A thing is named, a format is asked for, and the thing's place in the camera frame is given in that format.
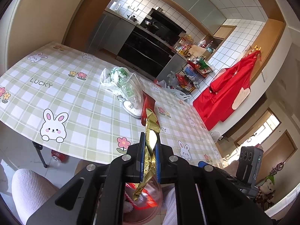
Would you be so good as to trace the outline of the gold foil wrapper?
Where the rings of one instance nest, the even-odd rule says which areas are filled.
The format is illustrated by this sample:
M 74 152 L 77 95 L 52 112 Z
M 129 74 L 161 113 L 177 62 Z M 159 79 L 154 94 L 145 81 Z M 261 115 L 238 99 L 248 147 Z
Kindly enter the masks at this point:
M 159 133 L 160 126 L 155 112 L 150 108 L 146 108 L 144 177 L 143 181 L 137 186 L 136 196 L 141 193 L 141 190 L 156 174 L 155 144 L 157 141 L 156 135 Z

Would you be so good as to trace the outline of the clear plastic clamshell container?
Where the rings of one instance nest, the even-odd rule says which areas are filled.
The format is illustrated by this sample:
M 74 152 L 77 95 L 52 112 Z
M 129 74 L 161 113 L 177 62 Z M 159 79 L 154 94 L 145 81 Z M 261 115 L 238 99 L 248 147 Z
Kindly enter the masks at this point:
M 142 84 L 135 73 L 127 76 L 114 76 L 114 81 L 121 90 L 124 98 L 126 98 L 134 108 L 141 109 L 143 105 Z

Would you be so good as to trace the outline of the crushed red cola can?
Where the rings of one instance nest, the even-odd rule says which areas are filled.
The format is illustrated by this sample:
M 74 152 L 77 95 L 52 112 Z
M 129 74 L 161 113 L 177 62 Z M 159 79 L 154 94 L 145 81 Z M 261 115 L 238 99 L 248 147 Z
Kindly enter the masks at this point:
M 68 156 L 63 154 L 63 153 L 60 153 L 58 151 L 55 151 L 55 150 L 52 150 L 51 151 L 51 157 L 55 160 L 55 161 L 58 161 L 60 163 L 65 163 L 68 159 Z

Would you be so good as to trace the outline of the red snack tray package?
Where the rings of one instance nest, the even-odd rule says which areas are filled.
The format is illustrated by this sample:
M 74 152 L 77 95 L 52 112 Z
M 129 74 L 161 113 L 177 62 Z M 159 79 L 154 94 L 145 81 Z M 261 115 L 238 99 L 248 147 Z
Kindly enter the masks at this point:
M 126 200 L 133 205 L 136 210 L 154 208 L 158 206 L 159 190 L 153 183 L 148 183 L 139 195 L 136 196 L 137 185 L 126 183 L 125 196 Z

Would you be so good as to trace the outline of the white green plastic bag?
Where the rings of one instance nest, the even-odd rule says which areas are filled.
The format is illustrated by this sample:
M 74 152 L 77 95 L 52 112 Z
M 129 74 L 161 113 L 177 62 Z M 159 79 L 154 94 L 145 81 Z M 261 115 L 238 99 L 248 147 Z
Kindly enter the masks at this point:
M 119 86 L 124 83 L 130 76 L 130 71 L 125 67 L 105 68 L 100 75 L 101 85 L 108 91 L 117 92 Z

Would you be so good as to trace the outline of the brown trash bin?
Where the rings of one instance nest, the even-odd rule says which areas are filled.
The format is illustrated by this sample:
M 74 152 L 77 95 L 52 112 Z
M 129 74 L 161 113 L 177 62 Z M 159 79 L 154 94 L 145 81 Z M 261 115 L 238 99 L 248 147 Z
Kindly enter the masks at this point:
M 124 188 L 125 201 L 133 206 L 130 212 L 124 212 L 123 224 L 146 224 L 160 211 L 163 194 L 160 184 L 153 177 L 143 188 L 137 200 L 133 200 L 133 192 L 137 184 L 126 183 Z

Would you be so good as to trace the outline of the person right knee white trousers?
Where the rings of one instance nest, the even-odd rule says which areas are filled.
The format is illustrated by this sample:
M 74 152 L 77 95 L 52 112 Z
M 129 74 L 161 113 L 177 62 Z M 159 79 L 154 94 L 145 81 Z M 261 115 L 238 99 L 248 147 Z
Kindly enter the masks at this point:
M 162 209 L 166 210 L 163 225 L 177 225 L 176 191 L 173 185 L 163 187 Z

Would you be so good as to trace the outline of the person knee white trousers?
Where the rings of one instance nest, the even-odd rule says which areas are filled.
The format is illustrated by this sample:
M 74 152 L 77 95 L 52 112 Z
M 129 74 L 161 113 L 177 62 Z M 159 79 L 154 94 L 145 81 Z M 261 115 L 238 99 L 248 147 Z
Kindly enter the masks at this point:
M 22 224 L 35 213 L 58 188 L 48 179 L 29 169 L 17 170 L 12 178 L 12 198 Z
M 162 209 L 166 210 L 163 225 L 177 225 L 176 191 L 173 185 L 163 187 Z

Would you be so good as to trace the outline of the white shopping bag on floor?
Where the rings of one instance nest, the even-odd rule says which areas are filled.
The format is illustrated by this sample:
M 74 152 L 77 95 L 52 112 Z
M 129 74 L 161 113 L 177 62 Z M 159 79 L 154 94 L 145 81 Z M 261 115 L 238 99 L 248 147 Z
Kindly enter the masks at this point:
M 171 71 L 167 77 L 169 78 L 169 80 L 171 80 L 172 82 L 178 82 L 177 81 L 177 77 L 175 72 Z M 172 95 L 174 95 L 175 97 L 179 98 L 182 101 L 187 102 L 188 100 L 190 100 L 191 95 L 190 94 L 185 94 L 184 92 L 182 92 L 181 90 L 178 90 L 177 88 L 173 88 L 172 85 L 167 85 L 165 80 L 162 81 L 158 81 L 158 79 L 154 79 L 153 81 L 154 84 L 158 85 L 160 88 L 163 88 L 165 91 L 171 93 Z

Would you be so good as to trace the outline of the red hanging apron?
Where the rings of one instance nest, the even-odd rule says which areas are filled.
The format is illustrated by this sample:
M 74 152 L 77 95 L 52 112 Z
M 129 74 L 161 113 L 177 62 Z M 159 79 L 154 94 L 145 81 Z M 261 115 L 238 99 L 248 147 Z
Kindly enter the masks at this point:
M 210 85 L 193 101 L 207 130 L 224 122 L 251 92 L 250 77 L 260 50 L 252 50 L 229 68 L 223 68 Z

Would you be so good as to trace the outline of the black oven range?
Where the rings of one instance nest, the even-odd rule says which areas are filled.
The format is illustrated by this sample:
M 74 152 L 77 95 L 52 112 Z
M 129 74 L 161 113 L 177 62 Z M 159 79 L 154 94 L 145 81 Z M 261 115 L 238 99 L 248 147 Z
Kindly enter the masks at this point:
M 161 11 L 152 8 L 133 28 L 117 56 L 139 71 L 156 78 L 176 54 L 174 45 L 186 31 Z

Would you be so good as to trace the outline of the grey base cabinets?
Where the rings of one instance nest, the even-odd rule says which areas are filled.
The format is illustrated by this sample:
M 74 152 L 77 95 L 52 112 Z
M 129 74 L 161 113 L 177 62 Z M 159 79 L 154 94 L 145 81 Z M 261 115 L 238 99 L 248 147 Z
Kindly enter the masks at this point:
M 125 41 L 138 24 L 105 9 L 96 23 L 85 46 L 85 51 L 95 54 L 102 49 L 118 55 Z

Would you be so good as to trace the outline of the person left knee white trousers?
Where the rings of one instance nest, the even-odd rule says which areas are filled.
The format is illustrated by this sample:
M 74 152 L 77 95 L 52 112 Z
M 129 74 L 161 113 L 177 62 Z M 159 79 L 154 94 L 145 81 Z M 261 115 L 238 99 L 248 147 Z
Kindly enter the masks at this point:
M 12 178 L 12 198 L 22 224 L 35 213 L 58 188 L 48 179 L 29 169 L 17 170 Z

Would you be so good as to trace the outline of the steel cooking pot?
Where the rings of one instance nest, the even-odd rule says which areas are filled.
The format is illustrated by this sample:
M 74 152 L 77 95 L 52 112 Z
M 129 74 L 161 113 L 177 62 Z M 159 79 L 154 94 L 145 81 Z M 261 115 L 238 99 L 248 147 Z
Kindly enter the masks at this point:
M 134 15 L 128 16 L 128 19 L 132 22 L 138 22 L 138 19 Z

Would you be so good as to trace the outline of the white electric kettle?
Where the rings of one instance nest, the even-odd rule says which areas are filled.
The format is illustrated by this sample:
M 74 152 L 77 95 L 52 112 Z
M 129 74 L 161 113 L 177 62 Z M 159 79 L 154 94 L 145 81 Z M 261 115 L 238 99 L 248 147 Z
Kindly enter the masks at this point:
M 117 12 L 120 8 L 121 4 L 114 1 L 110 6 L 110 10 Z

